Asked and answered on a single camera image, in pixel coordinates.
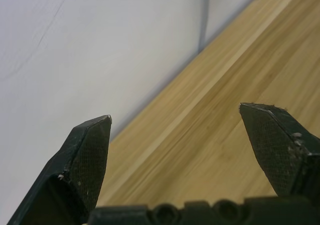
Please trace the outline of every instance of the white wall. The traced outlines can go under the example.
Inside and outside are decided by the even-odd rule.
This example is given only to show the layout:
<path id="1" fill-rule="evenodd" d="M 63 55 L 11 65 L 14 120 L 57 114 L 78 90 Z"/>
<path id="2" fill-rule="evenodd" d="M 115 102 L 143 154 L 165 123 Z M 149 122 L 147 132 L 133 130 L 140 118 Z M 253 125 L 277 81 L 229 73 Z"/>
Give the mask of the white wall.
<path id="1" fill-rule="evenodd" d="M 0 224 L 70 130 L 114 137 L 250 0 L 0 0 Z"/>

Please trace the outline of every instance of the light wood table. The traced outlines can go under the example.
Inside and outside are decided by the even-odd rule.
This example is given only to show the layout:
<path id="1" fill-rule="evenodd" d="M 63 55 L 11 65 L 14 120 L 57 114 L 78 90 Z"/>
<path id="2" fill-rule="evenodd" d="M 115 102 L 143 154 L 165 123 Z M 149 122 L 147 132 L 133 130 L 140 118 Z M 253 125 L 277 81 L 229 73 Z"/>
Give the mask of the light wood table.
<path id="1" fill-rule="evenodd" d="M 112 141 L 98 206 L 274 195 L 240 102 L 320 136 L 320 0 L 253 1 Z"/>

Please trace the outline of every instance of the wooden surface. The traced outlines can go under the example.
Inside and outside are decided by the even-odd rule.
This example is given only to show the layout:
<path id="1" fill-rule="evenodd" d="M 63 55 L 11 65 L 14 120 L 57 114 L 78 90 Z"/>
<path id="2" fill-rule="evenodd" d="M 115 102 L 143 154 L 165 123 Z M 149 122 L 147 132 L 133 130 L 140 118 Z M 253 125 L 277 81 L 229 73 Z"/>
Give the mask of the wooden surface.
<path id="1" fill-rule="evenodd" d="M 273 195 L 240 102 L 320 136 L 320 0 L 252 2 L 113 140 L 97 205 Z"/>

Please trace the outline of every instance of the wood grain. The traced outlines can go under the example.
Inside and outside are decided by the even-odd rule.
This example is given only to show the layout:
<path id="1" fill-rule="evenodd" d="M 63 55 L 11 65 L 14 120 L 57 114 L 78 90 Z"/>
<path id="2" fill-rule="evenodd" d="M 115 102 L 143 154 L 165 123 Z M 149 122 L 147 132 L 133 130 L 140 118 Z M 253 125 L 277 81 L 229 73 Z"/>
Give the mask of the wood grain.
<path id="1" fill-rule="evenodd" d="M 255 0 L 110 144 L 98 206 L 273 195 L 239 103 L 320 136 L 319 78 L 320 0 Z"/>

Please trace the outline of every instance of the white backdrop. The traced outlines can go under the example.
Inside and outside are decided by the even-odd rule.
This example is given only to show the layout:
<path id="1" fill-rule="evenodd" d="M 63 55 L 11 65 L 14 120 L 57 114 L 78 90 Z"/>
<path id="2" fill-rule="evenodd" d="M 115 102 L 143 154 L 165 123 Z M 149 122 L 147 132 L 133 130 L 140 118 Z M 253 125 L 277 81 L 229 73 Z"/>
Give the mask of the white backdrop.
<path id="1" fill-rule="evenodd" d="M 74 126 L 113 138 L 250 1 L 0 0 L 0 224 Z"/>

